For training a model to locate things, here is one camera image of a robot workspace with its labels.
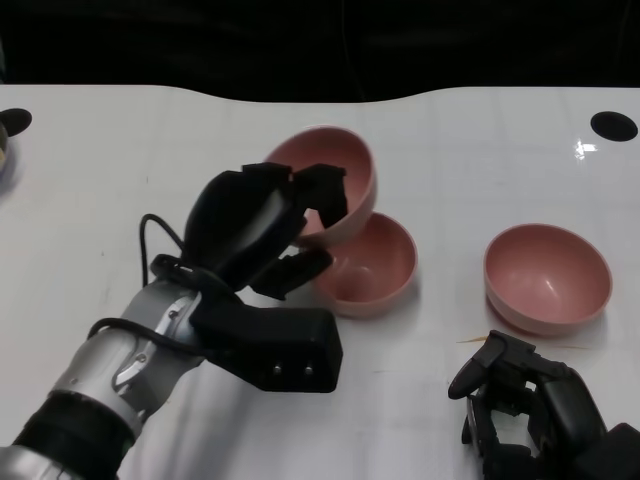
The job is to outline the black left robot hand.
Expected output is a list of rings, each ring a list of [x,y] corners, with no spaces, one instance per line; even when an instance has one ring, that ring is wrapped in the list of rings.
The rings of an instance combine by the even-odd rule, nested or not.
[[[216,275],[232,291],[251,287],[282,300],[323,273],[323,247],[285,250],[301,235],[307,210],[331,227],[347,214],[345,169],[314,164],[299,171],[276,163],[225,171],[201,192],[185,226],[183,259]]]

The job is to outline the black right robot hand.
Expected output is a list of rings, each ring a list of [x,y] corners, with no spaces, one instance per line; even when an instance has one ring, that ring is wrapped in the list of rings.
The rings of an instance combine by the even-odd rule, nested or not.
[[[484,479],[568,479],[577,457],[606,434],[599,409],[574,369],[497,330],[456,374],[448,396],[467,400],[461,441],[474,447]],[[501,442],[494,411],[527,416],[538,453]]]

